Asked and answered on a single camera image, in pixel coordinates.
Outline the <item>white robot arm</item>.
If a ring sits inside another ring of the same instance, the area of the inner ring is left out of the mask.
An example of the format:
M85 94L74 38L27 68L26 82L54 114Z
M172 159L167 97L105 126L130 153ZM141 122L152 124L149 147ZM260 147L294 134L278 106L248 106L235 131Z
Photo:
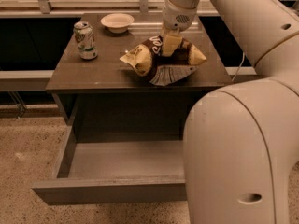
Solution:
M259 79L214 90L187 117L183 160L192 224L289 224L298 162L296 14L278 0L210 0ZM163 18L199 0L165 0Z

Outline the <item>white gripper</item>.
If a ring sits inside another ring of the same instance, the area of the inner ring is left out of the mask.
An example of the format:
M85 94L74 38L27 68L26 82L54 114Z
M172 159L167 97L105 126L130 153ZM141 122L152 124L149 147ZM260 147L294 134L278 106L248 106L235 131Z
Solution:
M193 23L196 8L186 8L174 4L171 0L164 1L162 31L162 55L170 57L181 44L180 32L187 30Z

